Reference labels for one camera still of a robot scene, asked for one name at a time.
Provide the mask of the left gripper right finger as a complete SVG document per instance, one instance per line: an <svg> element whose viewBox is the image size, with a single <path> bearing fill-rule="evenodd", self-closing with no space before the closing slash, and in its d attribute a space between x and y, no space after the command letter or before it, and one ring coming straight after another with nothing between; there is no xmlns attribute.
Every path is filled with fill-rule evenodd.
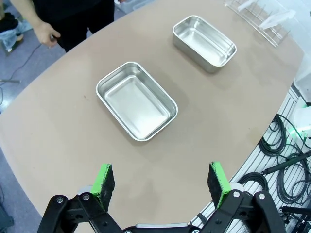
<svg viewBox="0 0 311 233"><path fill-rule="evenodd" d="M240 220L250 233L284 233L286 228L269 192L251 195L233 189L219 162L209 164L207 185L215 211L201 233L225 233L232 221Z"/></svg>

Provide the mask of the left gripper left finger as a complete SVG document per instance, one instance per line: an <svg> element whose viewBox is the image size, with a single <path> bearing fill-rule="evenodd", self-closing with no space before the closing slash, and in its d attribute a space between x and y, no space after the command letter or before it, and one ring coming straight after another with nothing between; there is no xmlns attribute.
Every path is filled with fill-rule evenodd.
<svg viewBox="0 0 311 233"><path fill-rule="evenodd" d="M39 233L73 233L80 223L88 223L95 233L122 233L108 213L115 188L111 164L103 164L89 192L68 199L51 197L38 227Z"/></svg>

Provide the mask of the person's right hand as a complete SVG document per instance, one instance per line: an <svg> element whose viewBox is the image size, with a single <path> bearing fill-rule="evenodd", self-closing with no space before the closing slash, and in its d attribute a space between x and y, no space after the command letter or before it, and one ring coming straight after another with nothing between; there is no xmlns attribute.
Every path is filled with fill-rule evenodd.
<svg viewBox="0 0 311 233"><path fill-rule="evenodd" d="M56 45L57 39L61 36L58 31L46 22L40 22L38 25L34 26L34 32L38 41L48 47Z"/></svg>

